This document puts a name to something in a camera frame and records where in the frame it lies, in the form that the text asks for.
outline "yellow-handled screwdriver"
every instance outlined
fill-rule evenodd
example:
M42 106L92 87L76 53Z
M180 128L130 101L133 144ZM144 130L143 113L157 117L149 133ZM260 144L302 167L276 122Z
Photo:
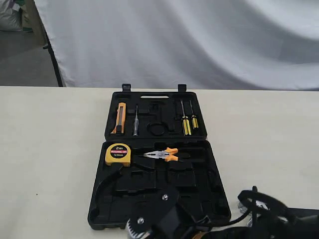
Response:
M191 104L191 101L190 102L190 108L191 108L191 122L192 122L192 125L193 125L193 129L195 128L198 128L198 121L197 121L197 117L196 115L194 114L194 111L193 111L193 105Z
M180 103L181 103L181 108L183 110L182 124L183 124L184 135L191 135L189 120L188 120L188 117L185 115L183 101L180 100Z

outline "metal screw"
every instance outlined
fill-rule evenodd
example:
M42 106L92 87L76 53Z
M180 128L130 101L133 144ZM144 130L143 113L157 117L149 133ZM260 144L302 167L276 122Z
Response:
M144 218L139 218L138 219L138 224L143 224L144 223Z
M168 200L168 195L167 195L167 194L164 194L164 195L162 196L162 200L167 201L167 200Z

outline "pliers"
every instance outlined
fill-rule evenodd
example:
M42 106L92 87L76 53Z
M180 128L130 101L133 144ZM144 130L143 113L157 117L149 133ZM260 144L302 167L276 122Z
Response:
M162 151L148 152L143 154L143 156L148 158L162 158L162 159L165 159L165 162L169 162L169 161L178 161L178 157L173 155L176 153L178 153L177 148L167 148L166 150L162 150Z

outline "table surface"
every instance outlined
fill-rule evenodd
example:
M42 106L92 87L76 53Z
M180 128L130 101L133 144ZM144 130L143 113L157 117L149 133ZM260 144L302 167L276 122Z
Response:
M0 87L0 238L127 238L87 223L116 90ZM290 207L319 208L319 93L194 91L232 218L253 185Z

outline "black plastic case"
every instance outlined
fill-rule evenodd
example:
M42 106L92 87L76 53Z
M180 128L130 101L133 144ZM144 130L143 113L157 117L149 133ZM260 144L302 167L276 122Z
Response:
M93 187L88 222L92 229L124 228L132 207L143 207L167 184L180 192L187 209L199 221L206 215L212 222L227 222L231 214L219 176L207 132L194 92L179 85L178 92L131 92L130 84L122 85L122 92L114 92L105 129ZM192 135L183 135L182 109L191 117L190 102L197 116L199 128ZM110 134L115 127L117 107L126 103L124 134ZM138 104L139 136L133 135ZM106 149L114 143L131 148L131 166L107 166ZM178 148L179 161L143 157L143 153Z

